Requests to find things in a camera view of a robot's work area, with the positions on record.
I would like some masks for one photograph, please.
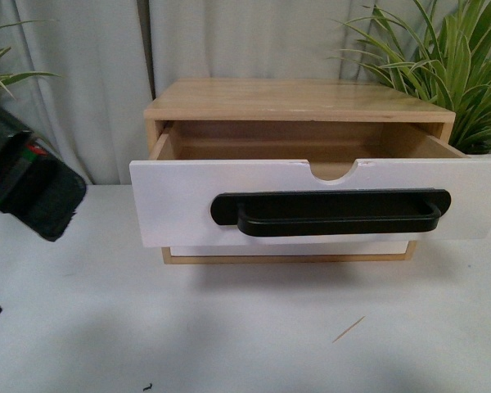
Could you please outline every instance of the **drawer pull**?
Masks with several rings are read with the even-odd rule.
[[[433,188],[224,193],[211,216],[254,237],[419,233],[435,229],[450,205],[449,192]]]

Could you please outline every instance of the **white drawer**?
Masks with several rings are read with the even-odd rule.
[[[438,152],[440,156],[455,158],[354,158],[352,168],[337,179],[323,180],[313,174],[307,160],[213,160],[229,157],[235,151],[255,147],[240,140],[210,141],[185,139],[175,135],[180,127],[171,127],[162,134],[158,160],[134,161],[130,165],[138,219],[145,246],[245,246],[324,242],[396,242],[421,239],[456,239],[483,237],[491,224],[491,160],[457,158],[460,155],[441,141],[407,124],[388,124],[382,133],[400,133],[404,140],[417,140],[416,150],[410,155],[422,156],[422,151]],[[393,151],[381,137],[382,146],[371,145],[377,156]],[[182,153],[199,159],[183,160]],[[338,146],[322,142],[315,147],[303,147],[302,154],[336,157]],[[341,147],[342,155],[349,156],[360,147]],[[299,146],[288,142],[270,142],[268,153],[276,158],[288,150],[298,156]],[[255,157],[253,151],[246,153]],[[319,173],[330,178],[345,171],[347,162],[318,164]],[[302,192],[333,190],[397,190],[434,188],[446,190],[451,196],[448,211],[439,219],[436,229],[422,233],[361,233],[320,236],[255,237],[242,233],[236,225],[218,225],[210,208],[216,196],[224,193],[247,192]]]
[[[319,255],[330,249],[394,254],[404,253],[408,241],[487,234],[491,160],[467,158],[441,140],[447,140],[451,129],[451,112],[386,88],[374,90],[372,85],[356,85],[353,97],[344,85],[338,89],[319,82],[291,82],[290,87],[278,82],[254,81],[253,87],[243,80],[237,83],[193,79],[182,91],[174,85],[146,110],[151,156],[130,165],[144,246],[172,247],[173,255],[292,255],[296,250]],[[364,92],[371,93],[371,101]],[[244,106],[256,96],[259,102]],[[333,101],[334,105],[324,104]],[[447,192],[450,206],[432,227],[420,232],[400,225],[382,230],[378,221],[389,215],[391,220],[409,219],[409,212],[393,212],[402,203],[393,195],[404,190],[406,199],[408,192]],[[367,206],[379,206],[376,210],[385,206],[385,217],[380,213],[371,217],[373,224],[361,224],[359,232],[345,230],[343,221],[351,217],[342,211],[337,211],[340,224],[317,232],[309,230],[316,217],[304,219],[305,212],[300,212],[294,219],[305,221],[305,230],[281,230],[282,235],[269,234],[270,229],[248,232],[234,222],[217,223],[211,212],[221,194],[284,192],[285,198],[296,192],[374,191],[379,196],[362,199],[359,206],[364,209],[356,204],[342,208],[356,213],[372,212]],[[416,204],[419,196],[414,198]],[[278,210],[288,210],[278,206],[294,203],[278,201],[282,202],[273,204],[275,222],[280,221]],[[242,202],[240,215],[246,215],[248,208]],[[425,203],[432,206],[431,200]],[[334,208],[327,209],[335,215]],[[432,213],[424,207],[415,209],[422,210],[413,211],[416,221]],[[285,223],[288,213],[281,214]],[[266,228],[266,222],[262,217],[247,221],[252,228]]]

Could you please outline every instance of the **white drawer front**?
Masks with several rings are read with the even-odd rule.
[[[246,246],[400,242],[484,237],[491,225],[491,160],[358,159],[342,178],[323,181],[305,160],[134,161],[133,192],[144,246]],[[439,188],[452,203],[435,230],[298,237],[251,237],[218,226],[209,213],[225,192]]]

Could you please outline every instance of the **open drawer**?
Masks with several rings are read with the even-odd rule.
[[[483,237],[491,160],[444,142],[453,118],[372,84],[181,80],[146,110],[150,159],[130,165],[144,245],[376,259]]]

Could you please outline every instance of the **toothpick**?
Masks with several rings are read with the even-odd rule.
[[[347,332],[349,330],[351,330],[352,328],[354,328],[355,326],[357,326],[359,323],[362,322],[362,320],[366,318],[366,316],[364,315],[363,317],[361,317],[357,322],[353,323],[351,326],[349,326],[347,329],[345,329],[334,341],[333,341],[333,344],[335,344],[340,338],[342,338],[345,334],[347,334]]]

